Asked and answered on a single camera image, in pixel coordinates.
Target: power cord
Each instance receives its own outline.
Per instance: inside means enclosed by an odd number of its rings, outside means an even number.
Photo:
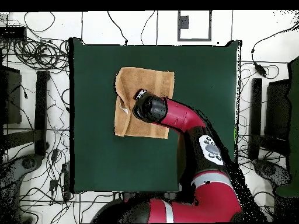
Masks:
[[[30,29],[30,28],[28,27],[28,24],[27,24],[27,22],[26,22],[26,16],[27,16],[29,13],[35,13],[35,12],[26,12],[25,15],[24,15],[24,22],[25,22],[25,25],[27,26],[28,29]],[[31,32],[35,32],[35,33],[42,33],[42,32],[44,32],[44,31],[47,31],[51,26],[53,26],[53,24],[54,24],[54,22],[55,22],[55,20],[56,20],[56,17],[54,16],[54,14],[53,14],[52,12],[50,12],[50,13],[51,13],[51,15],[53,16],[53,21],[52,21],[51,25],[49,25],[49,27],[47,27],[47,28],[44,29],[44,30],[40,30],[40,31],[38,31],[38,30],[33,30],[33,29],[30,29],[30,31],[31,31]]]
[[[257,193],[255,193],[253,195],[253,198],[255,198],[257,195],[261,194],[261,193],[264,193],[264,194],[267,194],[269,196],[271,196],[272,198],[274,198],[275,201],[277,201],[280,205],[282,205],[282,203],[271,193],[267,192],[267,191],[259,191]],[[269,214],[272,218],[274,218],[274,215],[272,213],[272,211],[270,210],[270,207],[271,206],[268,206],[268,205],[264,205],[264,206],[259,206],[261,208],[261,210],[267,214]]]
[[[124,45],[126,46],[126,45],[128,44],[128,40],[127,40],[127,38],[124,37],[124,35],[123,35],[123,31],[122,31],[121,28],[115,23],[115,21],[112,19],[112,17],[110,16],[109,11],[107,11],[107,14],[108,14],[110,20],[114,23],[114,25],[117,26],[117,27],[119,28],[120,33],[121,33],[121,36],[123,36],[123,38],[124,38]]]
[[[140,39],[141,39],[142,44],[143,44],[142,34],[143,34],[144,29],[145,29],[145,26],[147,25],[148,20],[150,20],[150,18],[154,15],[155,12],[156,12],[156,11],[154,10],[153,13],[151,14],[151,16],[147,19],[147,21],[146,21],[145,24],[144,24],[143,30],[142,30],[142,32],[141,32],[141,34],[140,34]]]
[[[294,31],[294,30],[298,29],[298,28],[299,28],[299,25],[298,25],[298,24],[299,24],[299,22],[297,22],[293,27],[291,27],[291,28],[289,28],[289,29],[285,29],[285,30],[279,31],[279,32],[277,32],[277,33],[275,33],[275,34],[272,34],[271,36],[269,36],[269,37],[267,37],[267,38],[263,38],[262,40],[256,42],[255,45],[253,46],[253,48],[252,48],[252,50],[251,50],[252,62],[253,62],[253,64],[254,64],[254,66],[255,66],[256,71],[257,71],[260,75],[262,75],[264,78],[268,78],[268,77],[267,77],[267,72],[266,72],[265,68],[264,68],[263,66],[257,64],[257,63],[255,62],[255,60],[253,59],[253,53],[255,52],[255,46],[256,46],[257,44],[259,44],[260,42],[262,42],[262,41],[264,41],[264,40],[267,40],[267,39],[269,39],[269,38],[271,38],[271,37],[273,37],[273,36],[275,36],[275,35],[278,35],[278,34],[280,34],[280,33],[285,33],[285,32],[287,32],[287,31]]]

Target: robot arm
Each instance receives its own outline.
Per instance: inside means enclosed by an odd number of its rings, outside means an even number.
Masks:
[[[240,216],[242,209],[221,152],[200,116],[182,103],[146,90],[137,92],[135,99],[135,117],[171,128],[180,135],[178,154],[185,155],[186,168],[180,178],[182,191],[178,194],[184,203],[157,198],[141,202],[132,199],[119,204],[121,214],[116,222],[229,222]]]

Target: wire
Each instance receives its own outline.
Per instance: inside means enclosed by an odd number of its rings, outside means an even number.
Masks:
[[[254,74],[256,74],[257,72],[255,72],[255,73],[251,73],[251,70],[250,70],[249,68],[242,69],[245,65],[254,65],[254,64],[251,63],[251,62],[246,62],[246,63],[243,63],[243,64],[241,65],[241,68],[240,68],[240,71],[241,71],[241,85],[240,85],[240,86],[241,86],[241,87],[240,87],[240,91],[239,91],[239,98],[240,98],[240,100],[242,100],[243,102],[246,102],[246,103],[248,103],[248,104],[251,104],[251,102],[249,102],[248,100],[245,100],[245,99],[244,99],[242,93],[243,93],[243,91],[244,91],[245,86],[248,84],[250,78],[251,78]],[[269,66],[264,66],[264,67],[263,67],[263,68],[266,68],[266,69],[268,70],[267,75],[269,74],[269,68],[272,67],[272,66],[273,66],[273,65],[269,65]],[[242,76],[242,73],[244,73],[245,71],[248,71],[248,72],[249,72],[249,75],[248,75],[248,76]],[[279,69],[278,69],[278,67],[277,67],[277,71],[278,71],[277,75],[274,76],[273,78],[276,78],[276,77],[278,76],[278,74],[279,74]],[[244,134],[237,134],[237,137],[238,137],[238,139],[237,139],[237,144],[238,144],[238,146],[240,146],[241,141],[243,141],[243,142],[246,143],[245,145],[241,145],[241,147],[238,148],[238,162],[239,162],[239,165],[240,165],[240,166],[243,166],[243,167],[245,167],[245,168],[248,169],[248,172],[246,172],[244,175],[248,174],[248,173],[249,173],[250,171],[252,171],[252,170],[253,170],[253,171],[255,170],[255,169],[252,169],[252,168],[251,168],[251,167],[252,167],[252,161],[251,161],[251,160],[249,160],[249,161],[247,161],[247,162],[240,163],[240,161],[242,161],[242,160],[248,158],[248,154],[247,154],[247,152],[246,152],[248,149],[244,149],[244,146],[249,146],[249,144],[248,144],[248,140],[246,139],[246,137],[249,136],[249,135],[246,134],[246,133],[247,133],[247,129],[248,129],[248,127],[249,127],[249,124],[248,124],[247,118],[246,118],[244,115],[242,115],[241,113],[242,113],[243,111],[245,111],[245,110],[251,108],[251,107],[252,107],[252,105],[249,106],[249,107],[247,107],[247,108],[245,108],[245,109],[243,109],[243,110],[239,110],[239,113],[238,113],[238,119],[239,119],[239,123],[238,123],[238,125],[245,128],[245,133],[244,133]],[[244,124],[241,124],[241,123],[240,123],[240,119],[241,119],[240,117],[242,117],[242,118],[244,119]],[[264,160],[271,160],[271,159],[274,159],[274,158],[269,158],[269,156],[270,156],[273,152],[271,152],[271,151],[269,151],[269,150],[266,150],[266,149],[263,149],[263,148],[261,148],[261,147],[260,147],[259,149],[260,149],[260,150],[264,150],[264,151],[268,151],[268,153],[267,153],[262,159],[264,159]]]
[[[254,63],[254,65],[255,65],[255,68],[257,69],[257,71],[263,76],[263,77],[265,77],[265,78],[268,78],[266,75],[266,72],[265,72],[265,69],[264,68],[262,68],[262,66],[261,65],[258,65],[256,62],[255,62],[255,60],[253,59],[253,53],[255,52],[255,46],[257,45],[257,44],[259,44],[260,42],[262,42],[262,41],[264,41],[264,40],[267,40],[267,39],[269,39],[269,38],[271,38],[271,37],[273,37],[273,36],[276,36],[276,35],[278,35],[278,34],[280,34],[280,33],[285,33],[285,32],[288,32],[288,31],[291,31],[292,29],[293,29],[293,31],[294,30],[296,30],[296,29],[298,29],[299,28],[299,22],[296,22],[296,24],[293,26],[293,27],[290,27],[289,29],[285,29],[285,30],[282,30],[282,31],[279,31],[279,32],[277,32],[277,33],[275,33],[275,34],[272,34],[271,36],[269,36],[269,37],[267,37],[267,38],[263,38],[262,40],[259,40],[258,42],[256,42],[255,43],[255,45],[253,46],[253,48],[252,48],[252,50],[251,50],[251,58],[252,58],[252,62]]]
[[[95,199],[93,200],[92,204],[87,209],[85,209],[84,211],[82,211],[82,213],[81,213],[81,221],[79,221],[79,223],[83,222],[83,213],[86,212],[87,210],[89,210],[93,206],[93,204],[95,203],[95,201],[96,201],[96,199],[98,197],[111,197],[111,196],[112,195],[98,195],[98,196],[96,196]]]
[[[269,195],[269,196],[271,196],[275,201],[277,201],[280,205],[283,205],[273,194],[271,194],[271,193],[269,193],[269,192],[267,192],[267,191],[259,191],[259,192],[257,192],[257,193],[255,193],[254,195],[253,195],[253,199],[257,196],[257,195],[259,195],[259,194],[261,194],[261,193],[264,193],[264,194],[267,194],[267,195]],[[265,212],[265,213],[267,213],[267,214],[269,214],[270,216],[272,216],[272,218],[274,218],[274,215],[272,214],[272,212],[271,212],[271,210],[269,209],[270,207],[269,206],[267,206],[267,205],[264,205],[264,206],[260,206],[259,205],[259,207],[260,207],[260,209],[263,211],[263,212]]]
[[[112,19],[112,17],[110,16],[109,11],[107,11],[107,14],[108,14],[110,20],[114,23],[114,25],[117,26],[117,27],[119,28],[120,33],[121,33],[121,36],[123,36],[123,38],[125,39],[124,44],[125,44],[125,46],[126,46],[126,45],[128,44],[128,40],[127,40],[127,38],[124,37],[124,35],[123,35],[123,31],[122,31],[121,28],[115,23],[115,21]]]
[[[29,28],[29,26],[28,26],[28,24],[27,24],[27,22],[26,22],[26,16],[29,14],[29,13],[34,13],[34,12],[26,12],[26,14],[24,15],[24,22],[25,22],[25,24],[26,24],[26,26]],[[44,32],[44,31],[46,31],[46,30],[48,30],[51,26],[53,26],[53,24],[54,24],[54,22],[55,22],[55,20],[56,20],[56,17],[53,15],[53,13],[52,12],[50,12],[51,13],[51,15],[53,16],[53,21],[52,21],[52,23],[51,23],[51,25],[49,25],[49,27],[47,27],[46,29],[44,29],[44,30],[41,30],[41,31],[37,31],[37,30],[33,30],[33,29],[30,29],[32,32],[35,32],[35,33],[41,33],[41,32]]]
[[[147,19],[147,21],[146,21],[145,24],[144,24],[143,30],[142,30],[142,32],[141,32],[141,34],[140,34],[140,39],[141,39],[142,44],[143,44],[142,34],[143,34],[144,29],[145,29],[145,26],[147,25],[148,20],[150,20],[150,18],[154,15],[155,12],[156,12],[156,11],[154,10],[153,13],[151,14],[151,16]]]
[[[33,213],[33,212],[30,212],[30,211],[24,211],[24,210],[21,208],[21,206],[20,206],[20,210],[21,210],[23,213],[28,213],[28,214],[31,214],[31,215],[36,216],[37,219],[36,219],[35,224],[38,223],[38,221],[39,221],[39,216],[38,216],[37,214],[35,214],[35,213]]]
[[[73,211],[73,215],[74,215],[74,221],[77,224],[76,216],[75,216],[75,203],[74,202],[72,203],[72,211]]]
[[[65,93],[66,91],[68,91],[68,90],[69,90],[69,88],[68,88],[68,89],[65,89],[65,90],[63,91],[63,93],[61,94],[61,100],[62,100],[62,102],[63,102],[65,105],[68,105],[68,106],[69,106],[69,104],[66,103],[66,102],[64,101],[64,99],[63,99],[63,95],[64,95],[64,93]]]

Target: cable bundle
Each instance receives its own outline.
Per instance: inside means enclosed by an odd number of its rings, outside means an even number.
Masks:
[[[52,41],[36,41],[27,38],[13,44],[16,57],[32,69],[58,69],[65,71],[68,67],[68,42],[63,41],[60,46]]]

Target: black cable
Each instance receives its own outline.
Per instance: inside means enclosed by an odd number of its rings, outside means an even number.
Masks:
[[[124,35],[123,35],[123,31],[122,31],[121,28],[115,23],[115,21],[112,19],[112,17],[110,16],[109,11],[107,11],[107,14],[108,14],[110,20],[114,23],[114,25],[117,26],[117,27],[119,28],[120,33],[121,33],[121,36],[123,36],[123,38],[125,39],[124,44],[127,45],[127,44],[128,44],[128,40],[127,40],[127,38],[124,37]]]
[[[267,38],[263,38],[263,39],[261,39],[261,40],[259,40],[258,42],[256,42],[255,43],[255,45],[253,46],[253,48],[252,48],[252,50],[251,50],[251,58],[252,58],[252,62],[254,63],[254,65],[255,65],[255,69],[259,72],[259,74],[260,75],[262,75],[263,77],[265,77],[265,78],[268,78],[266,75],[266,71],[265,71],[265,69],[261,66],[261,65],[259,65],[259,64],[257,64],[256,62],[255,62],[255,60],[253,59],[253,53],[255,52],[255,46],[257,45],[257,44],[259,44],[260,42],[262,42],[262,41],[264,41],[264,40],[267,40],[267,39],[269,39],[269,38],[271,38],[271,37],[273,37],[273,36],[275,36],[275,35],[278,35],[278,34],[280,34],[280,33],[285,33],[285,32],[287,32],[287,31],[291,31],[292,29],[294,29],[294,30],[296,30],[296,29],[298,29],[299,28],[299,22],[297,22],[293,27],[290,27],[289,29],[285,29],[285,30],[282,30],[282,31],[279,31],[279,32],[277,32],[277,33],[275,33],[275,34],[272,34],[271,36],[269,36],[269,37],[267,37]]]
[[[27,22],[26,22],[26,16],[28,15],[28,13],[34,13],[34,12],[26,12],[25,15],[24,15],[24,22],[25,22],[25,25],[29,28]],[[56,17],[54,16],[54,14],[52,12],[50,12],[51,15],[53,16],[53,21],[51,23],[51,25],[49,25],[49,27],[47,27],[46,29],[44,30],[41,30],[41,31],[37,31],[37,30],[33,30],[33,29],[30,29],[32,32],[35,32],[35,33],[41,33],[41,32],[44,32],[46,30],[48,30],[51,26],[53,26],[55,20],[56,20]]]
[[[35,224],[38,223],[38,221],[39,221],[39,216],[38,216],[37,214],[35,214],[35,213],[33,213],[33,212],[30,212],[30,211],[24,211],[24,210],[21,208],[21,206],[20,206],[20,210],[21,210],[23,213],[28,213],[28,214],[31,214],[31,215],[36,216],[37,219],[36,219]]]
[[[269,195],[269,196],[271,196],[275,201],[277,201],[280,205],[283,205],[273,194],[271,194],[271,193],[269,193],[269,192],[267,192],[267,191],[259,191],[259,192],[257,192],[257,193],[255,193],[254,195],[253,195],[253,199],[258,195],[258,194],[261,194],[261,193],[265,193],[265,194],[267,194],[267,195]],[[273,214],[271,213],[271,211],[269,210],[268,212],[266,212],[266,213],[268,213],[270,216],[272,216],[272,217],[274,217],[273,216]]]
[[[87,209],[85,209],[84,211],[82,211],[82,213],[81,213],[81,221],[79,221],[79,223],[83,222],[83,213],[86,212],[87,210],[89,210],[93,206],[93,204],[95,203],[95,201],[96,201],[96,199],[98,197],[111,197],[111,196],[112,195],[98,195],[98,196],[96,196],[95,199],[93,200],[91,206],[89,206]]]
[[[143,30],[142,30],[142,32],[141,32],[141,34],[140,34],[140,39],[141,39],[142,44],[143,44],[142,34],[143,34],[144,29],[145,29],[145,26],[147,25],[148,20],[150,20],[150,18],[154,15],[155,12],[156,12],[156,11],[154,10],[153,13],[151,14],[151,16],[147,19],[147,21],[146,21],[145,24],[144,24]]]
[[[75,203],[74,202],[72,203],[72,211],[73,211],[73,215],[74,215],[74,221],[77,224],[76,216],[75,216]]]
[[[65,93],[66,91],[68,91],[68,90],[69,90],[69,88],[68,88],[68,89],[65,89],[65,90],[63,91],[63,93],[61,94],[61,100],[62,100],[62,102],[63,102],[64,104],[66,104],[66,105],[69,106],[69,104],[66,103],[66,102],[64,101],[64,99],[63,99],[63,95],[64,95],[64,93]]]
[[[80,213],[81,213],[81,194],[82,193],[79,193],[79,223],[81,223]]]

